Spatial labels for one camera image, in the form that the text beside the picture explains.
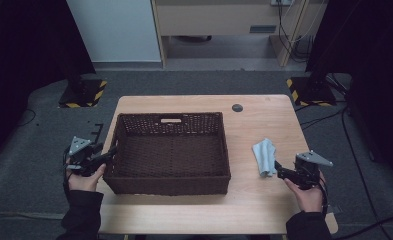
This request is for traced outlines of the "black curtain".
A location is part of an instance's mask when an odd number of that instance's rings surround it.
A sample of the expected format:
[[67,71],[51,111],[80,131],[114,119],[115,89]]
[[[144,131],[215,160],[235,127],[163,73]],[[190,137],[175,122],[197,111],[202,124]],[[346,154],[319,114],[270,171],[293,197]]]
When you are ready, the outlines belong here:
[[352,77],[358,126],[393,170],[393,0],[328,0],[306,71]]
[[36,89],[94,71],[67,0],[0,0],[0,150]]

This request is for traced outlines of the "person's right hand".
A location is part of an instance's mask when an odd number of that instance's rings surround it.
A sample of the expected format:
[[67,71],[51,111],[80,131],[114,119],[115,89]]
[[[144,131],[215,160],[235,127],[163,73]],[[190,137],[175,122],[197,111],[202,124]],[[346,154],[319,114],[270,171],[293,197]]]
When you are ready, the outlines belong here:
[[301,190],[298,185],[294,184],[289,179],[285,179],[284,182],[295,195],[301,211],[322,212],[323,195],[318,186],[308,190]]

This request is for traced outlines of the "white panel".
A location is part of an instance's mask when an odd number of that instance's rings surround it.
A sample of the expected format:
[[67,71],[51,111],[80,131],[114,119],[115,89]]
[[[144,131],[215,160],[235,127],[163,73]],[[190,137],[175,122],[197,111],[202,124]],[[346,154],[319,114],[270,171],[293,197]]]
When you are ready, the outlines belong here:
[[67,0],[93,62],[160,62],[151,0]]

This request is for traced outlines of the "light blue cloth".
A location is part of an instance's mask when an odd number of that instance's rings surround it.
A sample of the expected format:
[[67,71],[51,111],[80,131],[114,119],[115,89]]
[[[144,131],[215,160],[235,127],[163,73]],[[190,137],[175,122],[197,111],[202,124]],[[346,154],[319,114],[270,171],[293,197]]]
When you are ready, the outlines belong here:
[[255,159],[258,165],[258,171],[261,177],[272,177],[277,173],[275,169],[275,151],[276,148],[268,138],[252,146]]

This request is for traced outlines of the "striped black stand base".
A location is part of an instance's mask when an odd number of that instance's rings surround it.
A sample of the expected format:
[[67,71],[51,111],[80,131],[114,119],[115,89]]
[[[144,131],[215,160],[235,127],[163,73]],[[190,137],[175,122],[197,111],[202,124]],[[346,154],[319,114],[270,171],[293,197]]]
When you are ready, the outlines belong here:
[[98,104],[107,82],[104,80],[81,80],[69,83],[58,104],[61,108],[94,107]]
[[313,81],[309,77],[292,77],[286,80],[291,97],[297,106],[333,106],[336,98],[324,81]]

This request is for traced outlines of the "person's left hand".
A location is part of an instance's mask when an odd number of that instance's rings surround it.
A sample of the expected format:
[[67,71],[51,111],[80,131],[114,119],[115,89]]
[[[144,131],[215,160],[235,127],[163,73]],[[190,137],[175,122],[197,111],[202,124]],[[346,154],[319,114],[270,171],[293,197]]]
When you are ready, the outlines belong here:
[[67,182],[70,190],[95,192],[99,179],[103,176],[106,165],[102,164],[91,176],[83,177],[67,170]]

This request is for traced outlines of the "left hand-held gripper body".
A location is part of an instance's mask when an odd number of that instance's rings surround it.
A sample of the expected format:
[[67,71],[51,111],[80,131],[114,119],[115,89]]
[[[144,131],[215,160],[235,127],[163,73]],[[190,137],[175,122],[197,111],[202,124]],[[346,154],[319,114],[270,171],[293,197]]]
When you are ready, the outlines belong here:
[[91,140],[74,136],[67,150],[69,162],[66,164],[66,169],[83,177],[93,175],[98,169],[95,160],[92,158],[94,147],[95,145]]

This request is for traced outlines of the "brown woven basket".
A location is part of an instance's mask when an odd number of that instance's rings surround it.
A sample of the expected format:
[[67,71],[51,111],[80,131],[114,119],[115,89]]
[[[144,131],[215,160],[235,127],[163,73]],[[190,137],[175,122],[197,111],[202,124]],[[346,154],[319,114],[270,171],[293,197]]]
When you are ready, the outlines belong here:
[[215,195],[228,192],[231,171],[223,115],[122,113],[104,181],[116,194]]

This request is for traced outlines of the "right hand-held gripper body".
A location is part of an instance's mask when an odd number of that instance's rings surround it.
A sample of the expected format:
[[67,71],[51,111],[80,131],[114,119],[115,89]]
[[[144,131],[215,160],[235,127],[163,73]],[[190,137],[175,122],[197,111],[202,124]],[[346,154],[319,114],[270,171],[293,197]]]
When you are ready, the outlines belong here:
[[295,170],[298,176],[297,185],[300,189],[307,190],[320,183],[320,165],[332,167],[333,163],[313,150],[296,155]]

